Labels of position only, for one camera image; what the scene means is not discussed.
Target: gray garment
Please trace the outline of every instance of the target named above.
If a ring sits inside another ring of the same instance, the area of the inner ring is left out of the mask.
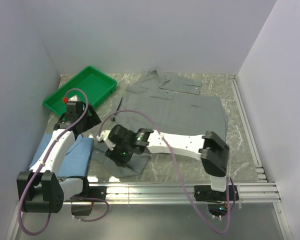
[[[150,70],[143,74],[135,85],[146,89],[166,89],[175,92],[200,94],[202,82],[172,72]]]
[[[123,96],[113,104],[112,112],[138,110],[154,120],[164,133],[193,136],[213,131],[225,140],[227,115],[218,96],[173,92],[199,94],[201,84],[174,73],[148,71],[135,84],[127,86]],[[134,132],[141,128],[154,129],[147,119],[133,112],[121,112],[112,120]],[[104,147],[97,145],[91,158],[100,162],[116,178],[140,175],[150,158],[146,153],[134,154],[129,167],[119,167],[104,155],[107,150]]]

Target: green plastic bin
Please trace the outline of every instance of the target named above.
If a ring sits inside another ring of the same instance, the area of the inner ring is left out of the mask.
[[[43,101],[43,105],[61,116],[61,114],[66,112],[66,105],[62,101],[65,94],[70,89],[78,88],[85,92],[89,103],[93,108],[96,108],[116,90],[116,86],[116,80],[92,66],[87,66],[55,93],[47,97]],[[80,100],[85,101],[85,97],[78,91],[70,92],[68,97],[71,98],[74,95],[77,95]]]

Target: wall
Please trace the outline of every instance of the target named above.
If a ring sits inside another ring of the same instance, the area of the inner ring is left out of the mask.
[[[238,74],[261,161],[300,239],[300,0],[278,0]]]
[[[17,0],[0,0],[0,240],[5,238],[27,169],[49,111],[42,101],[59,76]]]
[[[59,73],[237,74],[276,0],[20,0]]]

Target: gray marble surface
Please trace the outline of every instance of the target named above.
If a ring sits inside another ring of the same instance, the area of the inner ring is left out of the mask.
[[[255,164],[249,148],[244,126],[236,103],[235,95],[228,75],[222,74],[181,74],[184,77],[202,82],[200,94],[206,96],[220,96],[222,105],[226,111],[228,119],[228,132],[226,142],[230,147],[228,161],[228,174],[236,182],[256,182],[258,180]],[[121,97],[129,84],[135,83],[140,74],[109,74],[118,84],[116,91],[108,97],[101,106],[96,109],[101,120],[110,113],[112,103]],[[60,87],[69,81],[74,75],[63,74],[61,76]],[[53,126],[58,121],[58,116],[51,113],[47,123],[46,133],[53,132]],[[108,121],[104,125],[104,130],[111,129],[114,122]],[[99,126],[85,132],[85,137],[96,139]],[[186,182],[209,181],[200,161],[177,156],[177,161],[183,178]],[[91,160],[89,164],[88,176],[90,181],[99,182],[177,182],[178,176],[175,165],[169,154],[153,154],[142,174],[139,176],[125,177],[117,179],[96,160]]]

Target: blue towel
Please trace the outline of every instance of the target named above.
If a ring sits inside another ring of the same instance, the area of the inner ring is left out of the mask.
[[[45,133],[39,144],[30,168],[38,161],[48,146],[52,134]],[[70,176],[85,177],[87,175],[88,163],[92,151],[94,139],[82,137],[79,135],[73,145],[69,148],[57,174],[58,178],[67,178]]]

